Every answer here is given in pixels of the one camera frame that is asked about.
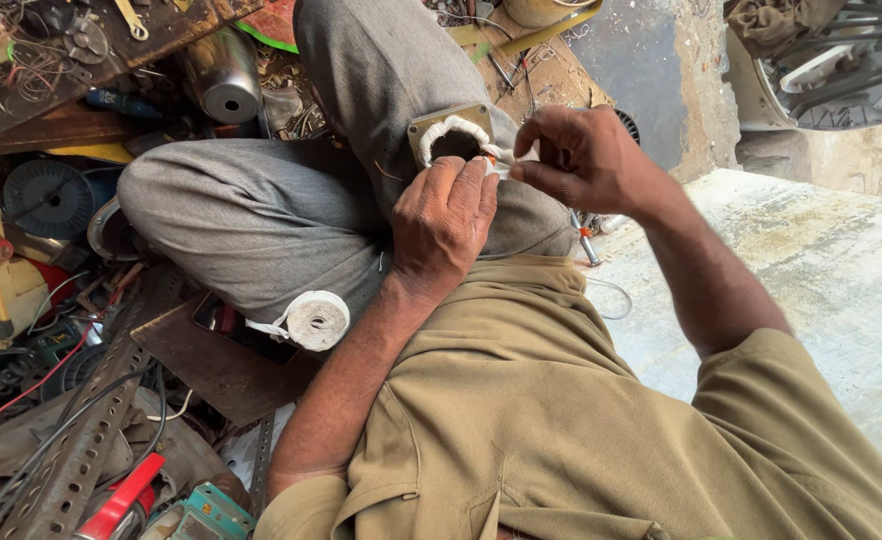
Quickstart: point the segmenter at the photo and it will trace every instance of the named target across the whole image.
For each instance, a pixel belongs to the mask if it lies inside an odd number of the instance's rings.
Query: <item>plastic bag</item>
[[[285,129],[291,118],[301,115],[304,109],[301,96],[293,85],[276,90],[262,88],[261,97],[264,99],[267,124],[273,134]]]

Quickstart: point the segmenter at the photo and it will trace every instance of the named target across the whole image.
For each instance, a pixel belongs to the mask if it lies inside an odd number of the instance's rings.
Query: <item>leg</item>
[[[304,68],[344,127],[384,215],[417,173],[406,134],[411,118],[480,101],[491,110],[495,143],[513,146],[518,127],[491,104],[471,60],[418,0],[299,0],[294,15]],[[375,162],[406,181],[383,175]],[[577,237],[559,202],[503,181],[481,258],[567,256]]]
[[[358,317],[391,261],[363,168],[326,141],[168,144],[125,169],[118,196],[147,240],[260,323],[307,290]]]

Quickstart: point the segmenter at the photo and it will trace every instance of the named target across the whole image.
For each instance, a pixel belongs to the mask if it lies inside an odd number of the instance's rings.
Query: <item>red wire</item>
[[[98,319],[104,317],[104,313],[107,313],[108,308],[110,308],[111,304],[113,304],[115,302],[115,300],[118,298],[118,295],[121,294],[123,289],[125,287],[127,287],[127,285],[130,284],[132,281],[134,281],[134,276],[132,276],[132,278],[128,279],[126,282],[122,283],[118,288],[114,289],[114,291],[111,293],[111,298],[108,299],[108,305],[106,305],[104,307],[104,309],[101,309],[101,312],[98,313],[98,317],[97,317]],[[43,385],[45,383],[45,381],[48,380],[49,377],[54,375],[54,372],[58,371],[58,368],[60,368],[65,362],[67,362],[68,359],[70,359],[77,352],[77,350],[81,348],[81,345],[84,344],[85,338],[88,337],[88,332],[91,331],[91,328],[94,327],[95,323],[96,323],[96,321],[91,321],[91,322],[87,323],[87,327],[84,328],[84,333],[81,334],[81,339],[78,341],[78,344],[75,345],[74,348],[71,349],[71,351],[68,352],[64,358],[61,358],[61,361],[59,361],[57,364],[55,364],[55,366],[53,368],[48,370],[47,374],[41,380],[39,380],[34,386],[31,386],[27,390],[24,390],[23,392],[21,392],[21,394],[19,396],[17,396],[15,399],[11,399],[10,401],[4,403],[4,405],[0,408],[0,413],[4,410],[8,409],[13,404],[15,404],[19,399],[24,398],[25,396],[27,396],[28,394],[33,392],[36,388]]]

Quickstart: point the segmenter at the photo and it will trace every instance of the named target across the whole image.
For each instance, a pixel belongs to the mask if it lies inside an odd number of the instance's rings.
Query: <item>khaki shirt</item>
[[[882,539],[882,457],[797,340],[706,358],[686,403],[639,383],[584,289],[565,257],[474,264],[401,352],[348,483],[289,487],[255,540]]]

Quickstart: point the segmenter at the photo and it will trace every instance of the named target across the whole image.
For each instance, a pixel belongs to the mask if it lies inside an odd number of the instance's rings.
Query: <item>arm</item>
[[[700,356],[731,349],[760,328],[791,333],[757,278],[638,147],[613,109],[545,107],[521,127],[515,156],[534,141],[542,161],[515,163],[512,178],[569,207],[627,215],[644,227],[681,329]]]
[[[347,479],[368,412],[408,340],[467,275],[494,218],[497,175],[442,157],[401,194],[392,269],[304,393],[268,467],[268,497],[300,481]]]

